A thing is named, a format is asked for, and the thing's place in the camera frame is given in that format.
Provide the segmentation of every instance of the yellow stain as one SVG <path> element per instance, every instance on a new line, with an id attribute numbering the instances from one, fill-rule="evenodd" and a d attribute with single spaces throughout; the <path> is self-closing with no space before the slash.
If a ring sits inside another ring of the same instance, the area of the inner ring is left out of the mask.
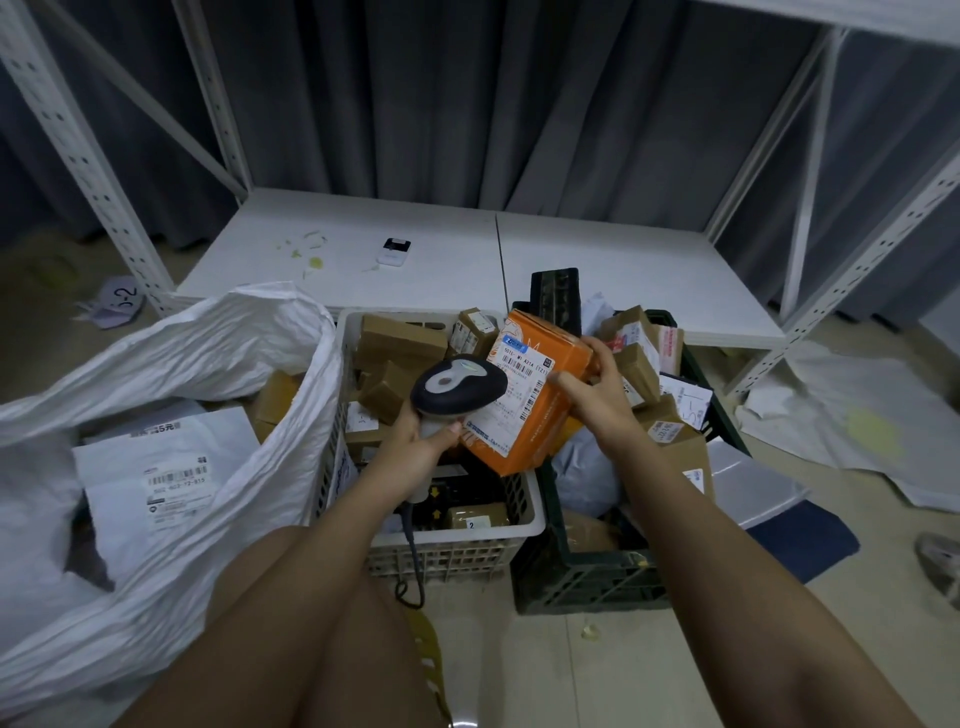
<path id="1" fill-rule="evenodd" d="M 903 456 L 897 424 L 866 407 L 847 410 L 847 434 L 870 452 L 882 455 L 887 460 L 900 460 Z"/>

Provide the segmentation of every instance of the barcode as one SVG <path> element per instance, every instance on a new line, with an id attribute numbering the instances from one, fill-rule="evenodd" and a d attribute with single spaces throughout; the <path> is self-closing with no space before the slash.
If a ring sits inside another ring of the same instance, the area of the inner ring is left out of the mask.
<path id="1" fill-rule="evenodd" d="M 534 402 L 537 401 L 537 395 L 540 394 L 540 390 L 543 388 L 543 380 L 539 379 L 537 381 L 537 386 L 534 387 L 534 391 L 530 393 L 530 399 L 527 400 L 527 403 L 523 405 L 523 411 L 520 413 L 520 421 L 525 423 L 527 418 L 530 417 L 530 410 L 534 408 Z"/>
<path id="2" fill-rule="evenodd" d="M 167 423 L 165 425 L 156 425 L 141 429 L 139 432 L 131 432 L 131 437 L 143 437 L 144 435 L 155 435 L 158 432 L 166 432 L 169 429 L 180 429 L 180 423 Z"/>
<path id="3" fill-rule="evenodd" d="M 186 480 L 188 477 L 193 477 L 194 475 L 203 475 L 206 473 L 206 465 L 201 465 L 197 468 L 188 468 L 185 471 L 170 471 L 169 473 L 164 473 L 163 475 L 154 475 L 150 478 L 151 485 L 163 485 L 164 483 L 173 483 L 177 480 Z"/>
<path id="4" fill-rule="evenodd" d="M 526 366 L 522 360 L 514 359 L 512 356 L 504 356 L 503 363 L 512 369 L 516 369 L 524 376 L 530 376 L 534 372 L 533 367 Z"/>

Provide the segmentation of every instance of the forearm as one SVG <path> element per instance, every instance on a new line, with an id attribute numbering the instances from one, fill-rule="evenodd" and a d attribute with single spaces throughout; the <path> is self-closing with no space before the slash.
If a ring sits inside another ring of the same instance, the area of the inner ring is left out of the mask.
<path id="1" fill-rule="evenodd" d="M 116 725 L 289 725 L 396 506 L 381 479 L 361 475 Z"/>
<path id="2" fill-rule="evenodd" d="M 859 724 L 851 715 L 916 725 L 809 590 L 674 471 L 642 431 L 630 443 L 614 463 L 728 725 Z"/>

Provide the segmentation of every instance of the blue mat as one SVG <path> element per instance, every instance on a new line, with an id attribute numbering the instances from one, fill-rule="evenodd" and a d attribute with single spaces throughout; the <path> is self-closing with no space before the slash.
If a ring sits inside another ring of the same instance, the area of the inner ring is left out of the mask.
<path id="1" fill-rule="evenodd" d="M 747 533 L 804 584 L 860 550 L 845 523 L 809 500 Z"/>

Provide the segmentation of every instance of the white shelf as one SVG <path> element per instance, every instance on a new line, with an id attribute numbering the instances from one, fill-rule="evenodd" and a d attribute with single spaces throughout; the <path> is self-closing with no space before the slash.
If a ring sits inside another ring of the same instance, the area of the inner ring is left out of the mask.
<path id="1" fill-rule="evenodd" d="M 377 265 L 388 237 L 412 242 L 399 268 Z M 273 280 L 335 310 L 507 305 L 493 212 L 267 188 L 253 191 L 177 295 L 204 299 Z"/>
<path id="2" fill-rule="evenodd" d="M 580 269 L 584 299 L 670 311 L 688 344 L 770 349 L 783 332 L 696 232 L 497 213 L 507 300 L 530 298 L 530 275 Z"/>

